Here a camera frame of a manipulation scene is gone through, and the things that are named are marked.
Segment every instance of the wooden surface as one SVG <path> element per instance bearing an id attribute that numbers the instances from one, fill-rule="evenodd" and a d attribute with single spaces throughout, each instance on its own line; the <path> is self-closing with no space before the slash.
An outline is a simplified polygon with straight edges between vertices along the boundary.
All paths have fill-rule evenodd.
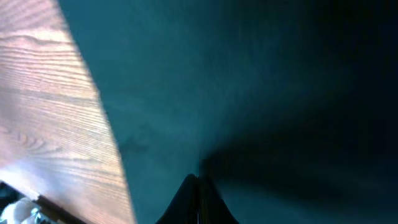
<path id="1" fill-rule="evenodd" d="M 0 179 L 87 223 L 134 223 L 118 150 L 53 0 L 0 0 Z"/>

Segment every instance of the light brown wood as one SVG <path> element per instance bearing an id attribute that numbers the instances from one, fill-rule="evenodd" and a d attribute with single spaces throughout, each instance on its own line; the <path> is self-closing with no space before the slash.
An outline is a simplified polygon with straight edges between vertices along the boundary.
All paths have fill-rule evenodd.
<path id="1" fill-rule="evenodd" d="M 87 223 L 134 223 L 118 150 L 54 0 L 0 0 L 0 179 Z"/>

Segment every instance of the black pointed object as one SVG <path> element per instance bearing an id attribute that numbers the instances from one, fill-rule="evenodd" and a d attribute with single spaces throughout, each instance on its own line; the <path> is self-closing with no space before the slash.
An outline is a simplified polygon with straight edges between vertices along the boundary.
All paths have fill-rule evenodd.
<path id="1" fill-rule="evenodd" d="M 156 224 L 237 224 L 212 181 L 187 175 Z"/>

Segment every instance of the dark background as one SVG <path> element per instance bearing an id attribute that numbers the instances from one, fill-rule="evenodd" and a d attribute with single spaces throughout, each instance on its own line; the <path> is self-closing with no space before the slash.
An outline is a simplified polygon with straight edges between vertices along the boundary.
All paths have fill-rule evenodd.
<path id="1" fill-rule="evenodd" d="M 393 1 L 60 0 L 139 223 L 207 174 L 240 223 L 395 223 Z"/>

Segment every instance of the teal cloth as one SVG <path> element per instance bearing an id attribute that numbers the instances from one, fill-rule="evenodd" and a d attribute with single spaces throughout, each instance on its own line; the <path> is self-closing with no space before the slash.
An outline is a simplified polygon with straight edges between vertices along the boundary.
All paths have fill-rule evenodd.
<path id="1" fill-rule="evenodd" d="M 330 121 L 326 128 L 335 125 L 329 134 L 341 132 L 339 141 L 349 144 L 322 158 L 349 158 L 357 151 L 345 149 L 375 146 L 375 139 L 396 143 L 396 131 L 387 129 L 396 124 L 397 110 L 389 109 L 383 119 L 369 117 L 379 118 L 375 107 L 389 108 L 380 97 L 391 103 L 395 99 L 396 70 L 392 60 L 380 57 L 382 50 L 396 48 L 394 38 L 376 41 L 376 26 L 362 25 L 368 15 L 354 3 L 60 0 L 60 6 L 100 91 L 138 223 L 158 220 L 187 174 L 198 174 L 203 159 L 245 135 L 268 133 L 272 139 L 313 117 L 320 119 L 315 127 L 322 128 L 320 114 L 324 119 L 337 114 L 348 117 Z M 362 7 L 378 12 L 370 3 Z M 379 130 L 376 137 L 372 125 Z M 361 134 L 374 141 L 356 139 Z M 299 146 L 296 159 L 305 161 L 314 153 L 302 141 L 289 144 Z M 386 147 L 379 145 L 381 151 Z M 284 159 L 289 164 L 295 158 Z M 327 164 L 319 161 L 310 161 L 310 170 L 322 179 L 334 177 L 343 186 L 378 182 L 352 177 L 345 166 L 317 169 L 317 163 Z M 279 178 L 300 182 L 283 173 Z M 330 212 L 260 187 L 218 186 L 240 223 L 390 223 L 393 217 L 353 208 Z"/>

